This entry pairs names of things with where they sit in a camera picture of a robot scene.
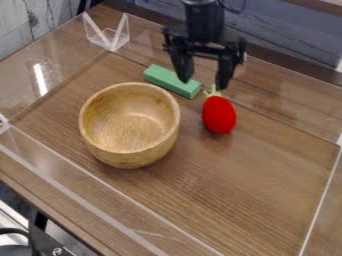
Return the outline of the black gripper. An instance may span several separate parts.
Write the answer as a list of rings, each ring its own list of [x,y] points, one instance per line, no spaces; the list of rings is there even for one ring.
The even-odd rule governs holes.
[[[235,67],[246,61],[246,40],[226,41],[219,35],[212,41],[200,41],[190,37],[186,31],[162,29],[163,50],[168,53],[179,80],[187,83],[194,75],[194,57],[218,60],[215,86],[218,90],[228,87]]]

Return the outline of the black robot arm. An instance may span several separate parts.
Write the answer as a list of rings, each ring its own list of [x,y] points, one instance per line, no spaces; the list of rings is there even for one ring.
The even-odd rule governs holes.
[[[163,50],[168,53],[179,80],[187,83],[195,73],[194,57],[218,62],[214,86],[228,87],[235,68],[246,62],[246,40],[224,28],[222,0],[182,0],[186,20],[178,27],[164,26]]]

